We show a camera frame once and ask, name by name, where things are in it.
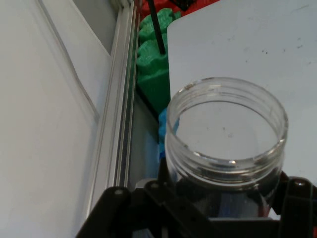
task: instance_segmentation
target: red object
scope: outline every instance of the red object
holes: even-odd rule
[[[160,11],[163,8],[171,8],[173,12],[180,11],[180,8],[173,4],[170,0],[154,0],[156,11]],[[150,15],[150,8],[148,1],[142,0],[142,14],[143,18]]]
[[[313,234],[314,238],[317,238],[317,227],[314,227],[314,234]]]
[[[205,6],[213,4],[219,0],[196,0],[188,9],[187,11],[182,11],[181,15],[186,16],[194,11],[197,11]]]
[[[213,4],[219,0],[196,0],[195,3],[193,3],[187,11],[182,11],[181,15],[186,16],[194,11],[197,11],[205,6],[208,6],[210,4]],[[156,11],[160,11],[163,8],[171,8],[173,12],[180,11],[180,8],[173,4],[170,0],[154,0]],[[146,17],[147,15],[150,15],[150,8],[147,0],[142,0],[142,15]]]

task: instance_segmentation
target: blue object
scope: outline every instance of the blue object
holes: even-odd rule
[[[165,157],[165,134],[166,134],[167,108],[165,108],[158,117],[158,141],[159,141],[159,159]]]

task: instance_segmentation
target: jar rim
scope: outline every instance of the jar rim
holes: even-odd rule
[[[278,109],[282,111],[284,123],[283,123],[282,133],[277,135],[277,142],[271,148],[269,148],[268,150],[266,150],[264,152],[259,153],[256,156],[253,156],[253,157],[242,158],[242,159],[238,159],[238,160],[228,160],[228,159],[224,159],[224,158],[218,158],[218,157],[206,155],[206,154],[203,154],[199,151],[193,151],[190,149],[190,147],[185,142],[183,142],[176,135],[176,131],[173,130],[174,126],[172,126],[171,118],[169,117],[170,110],[172,110],[173,102],[175,101],[175,99],[180,97],[180,95],[182,95],[184,91],[187,91],[190,89],[195,89],[195,87],[197,87],[198,85],[203,84],[203,83],[210,83],[212,85],[216,81],[217,82],[226,81],[227,83],[232,82],[235,84],[240,83],[240,84],[244,84],[246,86],[251,86],[251,87],[255,88],[256,90],[262,91],[263,93],[268,95],[271,99],[273,99],[274,103],[277,104]],[[171,102],[168,105],[166,124],[167,124],[167,128],[166,128],[167,133],[169,133],[169,136],[172,137],[172,140],[175,141],[179,147],[182,147],[182,150],[184,150],[184,153],[186,153],[186,155],[188,155],[188,158],[194,158],[195,163],[201,164],[201,165],[206,164],[206,162],[212,162],[212,164],[221,167],[221,170],[219,170],[219,171],[217,171],[217,169],[215,169],[215,168],[212,168],[214,170],[214,172],[219,172],[219,173],[222,172],[223,173],[223,170],[227,169],[228,171],[226,171],[226,174],[238,174],[240,171],[245,170],[245,169],[256,169],[253,166],[250,166],[250,162],[254,163],[254,161],[256,161],[257,164],[261,164],[263,160],[267,160],[267,158],[271,158],[274,154],[281,153],[281,151],[283,150],[285,143],[286,143],[287,131],[288,131],[287,113],[286,113],[284,107],[282,106],[282,104],[278,101],[278,99],[274,95],[272,95],[270,92],[268,92],[263,87],[260,87],[252,82],[242,80],[242,79],[229,78],[229,77],[205,78],[205,79],[197,80],[197,81],[190,83],[190,84],[186,85],[185,87],[183,87],[181,90],[179,90],[173,96],[173,98],[171,99]],[[272,161],[272,160],[266,161],[266,166],[271,167],[271,166],[273,166],[273,164],[276,164],[276,163],[274,163],[274,161]]]

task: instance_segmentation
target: white panel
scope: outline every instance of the white panel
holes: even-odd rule
[[[171,96],[191,81],[217,76],[266,88],[289,116],[283,169],[314,184],[316,12],[316,0],[220,0],[167,30]]]
[[[102,113],[112,59],[72,0],[43,0],[78,77]]]
[[[67,4],[60,23],[87,29]],[[93,111],[35,1],[1,0],[0,30],[0,237],[73,237],[86,212]],[[101,87],[94,80],[106,78],[107,58],[95,43],[83,34],[67,46]]]

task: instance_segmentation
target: transparent plastic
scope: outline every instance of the transparent plastic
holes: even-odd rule
[[[278,184],[287,114],[265,89],[208,78],[181,89],[167,109],[172,183],[207,217],[265,217]]]

